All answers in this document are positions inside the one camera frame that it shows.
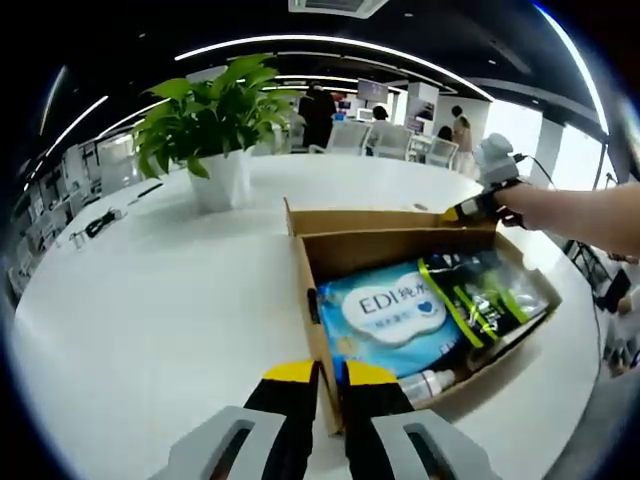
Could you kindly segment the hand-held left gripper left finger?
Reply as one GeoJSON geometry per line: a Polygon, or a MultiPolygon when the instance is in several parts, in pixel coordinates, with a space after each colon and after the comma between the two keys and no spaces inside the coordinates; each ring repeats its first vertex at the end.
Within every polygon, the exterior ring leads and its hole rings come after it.
{"type": "Polygon", "coordinates": [[[154,479],[302,479],[313,447],[320,363],[279,364],[242,407],[226,406],[170,448],[154,479]]]}

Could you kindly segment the person's right hand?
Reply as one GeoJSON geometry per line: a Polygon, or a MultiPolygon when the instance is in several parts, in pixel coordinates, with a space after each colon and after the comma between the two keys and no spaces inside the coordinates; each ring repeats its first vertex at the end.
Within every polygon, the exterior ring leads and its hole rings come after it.
{"type": "Polygon", "coordinates": [[[499,206],[499,216],[506,227],[520,227],[525,230],[538,230],[536,222],[536,192],[531,185],[519,183],[503,188],[493,194],[499,206]]]}

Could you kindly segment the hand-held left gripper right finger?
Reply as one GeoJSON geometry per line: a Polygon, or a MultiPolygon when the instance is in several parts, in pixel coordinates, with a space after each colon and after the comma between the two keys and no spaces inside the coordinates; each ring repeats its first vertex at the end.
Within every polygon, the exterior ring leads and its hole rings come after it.
{"type": "Polygon", "coordinates": [[[339,386],[354,479],[491,479],[486,451],[431,410],[416,410],[389,371],[347,360],[339,386]]]}

